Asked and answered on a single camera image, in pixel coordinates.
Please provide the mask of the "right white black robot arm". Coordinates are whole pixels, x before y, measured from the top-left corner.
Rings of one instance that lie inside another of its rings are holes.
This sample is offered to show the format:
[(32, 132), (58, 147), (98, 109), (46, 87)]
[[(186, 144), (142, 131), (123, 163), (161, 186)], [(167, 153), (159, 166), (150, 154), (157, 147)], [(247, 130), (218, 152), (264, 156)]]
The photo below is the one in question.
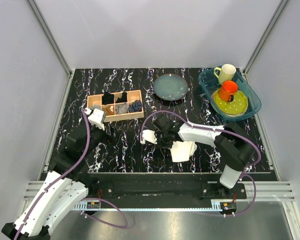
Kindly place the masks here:
[(160, 114), (153, 125), (155, 131), (147, 141), (156, 148), (169, 149), (174, 163), (188, 161), (197, 150), (196, 144), (216, 148), (225, 164), (217, 192), (225, 199), (234, 194), (235, 184), (256, 152), (249, 136), (234, 122), (208, 126), (183, 120), (174, 121)]

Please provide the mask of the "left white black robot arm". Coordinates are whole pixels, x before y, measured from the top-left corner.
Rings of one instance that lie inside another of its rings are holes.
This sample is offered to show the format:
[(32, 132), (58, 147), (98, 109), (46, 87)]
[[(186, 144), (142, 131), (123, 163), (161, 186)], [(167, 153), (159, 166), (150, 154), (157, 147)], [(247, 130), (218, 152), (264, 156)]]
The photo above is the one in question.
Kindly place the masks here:
[(96, 126), (79, 125), (66, 137), (63, 148), (51, 161), (51, 170), (33, 201), (15, 221), (6, 223), (1, 232), (10, 240), (49, 240), (61, 220), (85, 197), (98, 193), (98, 184), (83, 172), (85, 157), (98, 144), (114, 144), (118, 132)]

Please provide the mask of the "white underwear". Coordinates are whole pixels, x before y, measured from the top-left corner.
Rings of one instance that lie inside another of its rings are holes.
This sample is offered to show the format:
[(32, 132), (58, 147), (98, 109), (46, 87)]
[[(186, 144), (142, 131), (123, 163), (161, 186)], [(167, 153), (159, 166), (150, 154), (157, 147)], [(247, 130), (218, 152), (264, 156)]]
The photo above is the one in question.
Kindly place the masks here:
[(197, 150), (197, 145), (193, 141), (175, 141), (170, 149), (172, 162), (187, 162)]

